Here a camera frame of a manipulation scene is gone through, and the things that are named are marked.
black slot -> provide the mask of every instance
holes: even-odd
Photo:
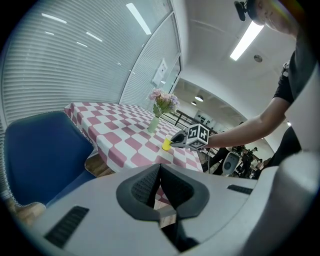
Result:
[[[87,215],[89,209],[74,206],[62,219],[44,236],[49,242],[63,248],[79,224]]]
[[[244,186],[238,186],[238,185],[230,185],[227,187],[229,190],[237,191],[243,194],[250,195],[252,192],[252,188],[244,187]]]

green vase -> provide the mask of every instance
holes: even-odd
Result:
[[[156,130],[156,128],[157,128],[157,126],[158,126],[158,124],[159,124],[159,117],[156,117],[156,116],[155,116],[155,117],[151,120],[151,123],[150,123],[150,125],[149,125],[149,127],[148,127],[149,133],[154,133],[155,130]]]

pink and white tablecloth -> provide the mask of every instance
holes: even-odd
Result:
[[[166,135],[173,136],[180,129],[160,119],[155,133],[148,132],[154,114],[139,106],[74,102],[64,111],[91,139],[102,159],[116,173],[153,163],[175,164],[202,172],[195,151],[185,148],[164,151],[161,148]],[[161,189],[157,194],[157,200],[168,203]]]

chair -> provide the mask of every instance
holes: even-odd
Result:
[[[62,111],[14,121],[5,131],[4,164],[15,200],[48,207],[94,179],[85,168],[92,151],[89,139]]]

yellow cup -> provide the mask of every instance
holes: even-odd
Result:
[[[172,136],[170,135],[165,136],[164,142],[162,144],[162,149],[164,151],[168,151],[169,149],[171,149],[171,146],[170,146],[170,144],[172,143],[171,139],[172,139]]]

